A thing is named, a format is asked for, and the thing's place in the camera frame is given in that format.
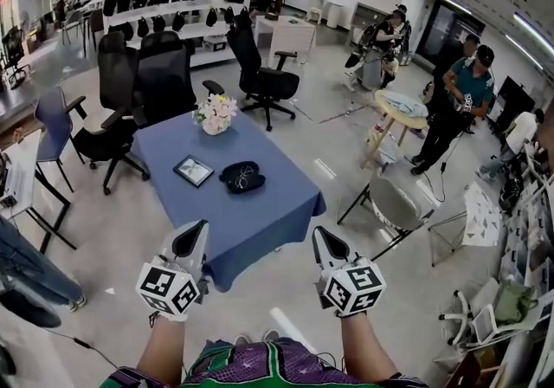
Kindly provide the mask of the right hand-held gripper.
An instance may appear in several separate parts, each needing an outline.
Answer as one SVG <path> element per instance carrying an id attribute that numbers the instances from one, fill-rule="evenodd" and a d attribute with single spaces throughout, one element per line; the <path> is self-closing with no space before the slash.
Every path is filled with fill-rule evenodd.
<path id="1" fill-rule="evenodd" d="M 321 268 L 318 296 L 323 309 L 348 317 L 377 304 L 386 282 L 374 262 L 321 225 L 313 229 L 312 246 Z"/>

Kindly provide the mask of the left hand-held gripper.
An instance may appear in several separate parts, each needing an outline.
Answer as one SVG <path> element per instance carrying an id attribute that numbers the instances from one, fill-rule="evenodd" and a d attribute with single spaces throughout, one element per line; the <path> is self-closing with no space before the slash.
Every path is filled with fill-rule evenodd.
<path id="1" fill-rule="evenodd" d="M 202 272 L 208 237 L 207 220 L 187 223 L 143 265 L 137 293 L 149 307 L 165 317 L 185 317 L 193 305 L 203 303 L 209 293 Z"/>

